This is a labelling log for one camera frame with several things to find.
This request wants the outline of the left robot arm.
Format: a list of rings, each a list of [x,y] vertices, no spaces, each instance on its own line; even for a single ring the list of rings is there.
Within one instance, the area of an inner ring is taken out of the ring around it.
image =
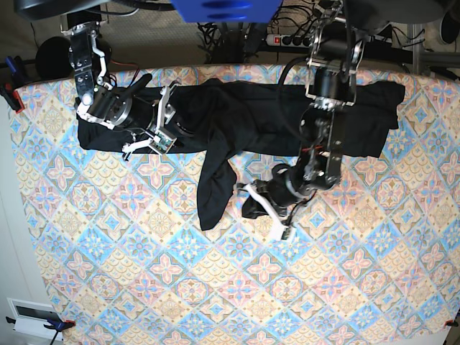
[[[241,209],[246,219],[270,216],[288,225],[317,191],[329,190],[340,182],[345,110],[356,101],[356,74],[365,38],[351,24],[348,1],[332,1],[313,21],[307,38],[308,55],[291,60],[277,84],[277,100],[281,101],[288,72],[306,62],[309,76],[305,94],[311,102],[298,128],[288,127],[300,140],[298,160],[293,166],[274,166],[269,181],[237,186],[249,193]]]

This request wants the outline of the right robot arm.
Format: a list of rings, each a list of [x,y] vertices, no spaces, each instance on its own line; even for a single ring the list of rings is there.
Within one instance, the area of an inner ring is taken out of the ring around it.
[[[78,11],[61,16],[62,33],[70,39],[69,62],[74,69],[77,115],[110,130],[150,130],[154,106],[139,98],[151,74],[134,80],[128,87],[117,86],[108,70],[111,47],[100,34],[100,14]]]

